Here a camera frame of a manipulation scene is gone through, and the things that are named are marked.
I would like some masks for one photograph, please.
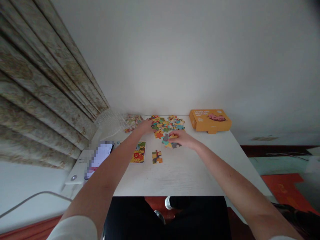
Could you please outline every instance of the orange puzzle box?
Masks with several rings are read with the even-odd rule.
[[[192,127],[197,132],[216,134],[217,132],[228,131],[232,125],[232,121],[222,109],[191,110],[189,117]]]

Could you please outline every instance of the hand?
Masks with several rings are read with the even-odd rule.
[[[169,137],[173,134],[178,136],[178,138],[169,138],[169,142],[176,142],[193,150],[195,150],[197,144],[199,143],[198,140],[191,137],[188,133],[186,133],[183,130],[172,131],[169,134]]]
[[[156,132],[155,129],[151,128],[151,123],[152,123],[152,120],[149,120],[149,119],[144,120],[138,124],[138,126],[134,129],[134,131],[138,131],[143,135],[147,133]]]

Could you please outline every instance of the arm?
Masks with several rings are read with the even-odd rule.
[[[76,195],[60,221],[71,216],[89,217],[101,236],[114,191],[130,163],[140,138],[154,130],[150,120],[145,120],[103,161]]]
[[[180,143],[197,152],[226,196],[247,221],[256,239],[268,240],[283,235],[303,240],[291,224],[244,176],[186,132],[173,131],[169,135],[172,134],[178,135],[178,138],[170,139],[169,142]]]

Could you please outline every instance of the finger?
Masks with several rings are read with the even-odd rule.
[[[168,142],[180,143],[180,140],[179,140],[179,138],[169,138]]]
[[[179,130],[174,130],[174,131],[172,131],[171,133],[169,133],[169,137],[170,137],[172,134],[179,136]]]

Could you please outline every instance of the wall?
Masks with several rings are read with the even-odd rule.
[[[0,214],[41,191],[60,193],[67,171],[0,161]],[[64,213],[70,202],[42,194],[0,219],[0,234]]]
[[[52,3],[112,107],[223,108],[240,144],[320,144],[320,21],[309,1]],[[250,141],[270,134],[281,137]]]

